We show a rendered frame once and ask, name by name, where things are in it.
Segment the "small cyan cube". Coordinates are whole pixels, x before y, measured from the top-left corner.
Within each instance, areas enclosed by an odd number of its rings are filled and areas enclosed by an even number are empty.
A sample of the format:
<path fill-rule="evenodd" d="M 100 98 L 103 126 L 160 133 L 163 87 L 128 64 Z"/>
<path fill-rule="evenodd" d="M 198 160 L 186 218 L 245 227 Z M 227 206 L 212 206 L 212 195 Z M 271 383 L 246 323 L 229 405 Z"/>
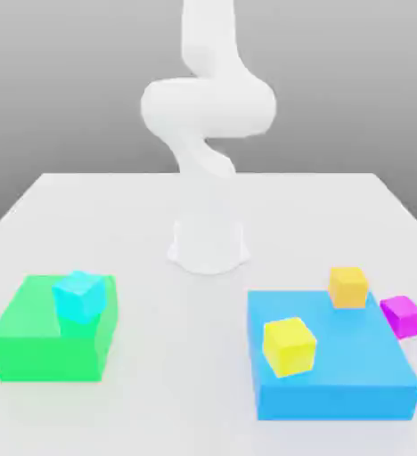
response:
<path fill-rule="evenodd" d="M 104 278 L 98 274 L 75 271 L 52 286 L 55 310 L 59 318 L 88 324 L 107 305 Z"/>

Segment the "small yellow cube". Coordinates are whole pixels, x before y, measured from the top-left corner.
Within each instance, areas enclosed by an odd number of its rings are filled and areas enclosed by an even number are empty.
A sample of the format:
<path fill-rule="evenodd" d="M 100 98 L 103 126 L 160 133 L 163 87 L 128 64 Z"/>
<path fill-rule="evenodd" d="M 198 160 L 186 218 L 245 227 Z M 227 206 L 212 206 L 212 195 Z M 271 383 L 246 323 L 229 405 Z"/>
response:
<path fill-rule="evenodd" d="M 317 340 L 299 317 L 264 324 L 263 354 L 277 378 L 311 371 Z"/>

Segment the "large green box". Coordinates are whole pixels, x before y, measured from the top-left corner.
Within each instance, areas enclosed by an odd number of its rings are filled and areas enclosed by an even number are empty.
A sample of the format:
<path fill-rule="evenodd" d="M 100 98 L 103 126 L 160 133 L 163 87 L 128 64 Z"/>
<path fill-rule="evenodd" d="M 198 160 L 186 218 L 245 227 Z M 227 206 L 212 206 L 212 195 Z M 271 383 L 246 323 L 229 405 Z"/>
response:
<path fill-rule="evenodd" d="M 102 379 L 119 316 L 115 277 L 103 277 L 107 305 L 86 324 L 57 315 L 52 286 L 60 279 L 27 276 L 1 315 L 0 380 Z"/>

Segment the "large blue box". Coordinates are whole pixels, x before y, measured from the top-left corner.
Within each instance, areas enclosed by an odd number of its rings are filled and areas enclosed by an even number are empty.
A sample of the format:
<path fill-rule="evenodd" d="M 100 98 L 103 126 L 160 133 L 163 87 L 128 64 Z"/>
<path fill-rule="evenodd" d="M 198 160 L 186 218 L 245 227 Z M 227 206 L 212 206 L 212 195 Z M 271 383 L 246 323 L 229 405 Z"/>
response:
<path fill-rule="evenodd" d="M 267 322 L 298 317 L 316 338 L 312 370 L 277 378 L 263 354 Z M 410 420 L 417 376 L 373 295 L 336 309 L 323 290 L 251 290 L 247 332 L 261 420 Z"/>

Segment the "small magenta cube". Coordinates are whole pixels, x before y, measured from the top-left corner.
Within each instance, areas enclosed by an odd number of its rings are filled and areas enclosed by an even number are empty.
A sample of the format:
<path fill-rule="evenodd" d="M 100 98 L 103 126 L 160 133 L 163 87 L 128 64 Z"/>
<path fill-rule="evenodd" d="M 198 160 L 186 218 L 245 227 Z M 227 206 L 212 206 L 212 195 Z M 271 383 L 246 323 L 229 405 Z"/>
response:
<path fill-rule="evenodd" d="M 382 299 L 380 309 L 398 339 L 417 336 L 417 305 L 409 297 Z"/>

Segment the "small orange cube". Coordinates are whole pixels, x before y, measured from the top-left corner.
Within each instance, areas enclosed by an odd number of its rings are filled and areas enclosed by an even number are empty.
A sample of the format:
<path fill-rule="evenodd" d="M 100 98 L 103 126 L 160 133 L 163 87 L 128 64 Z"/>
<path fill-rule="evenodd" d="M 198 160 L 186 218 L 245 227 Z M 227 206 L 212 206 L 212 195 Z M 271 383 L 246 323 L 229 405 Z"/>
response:
<path fill-rule="evenodd" d="M 331 268 L 329 279 L 329 294 L 334 308 L 365 308 L 368 290 L 368 280 L 360 268 Z"/>

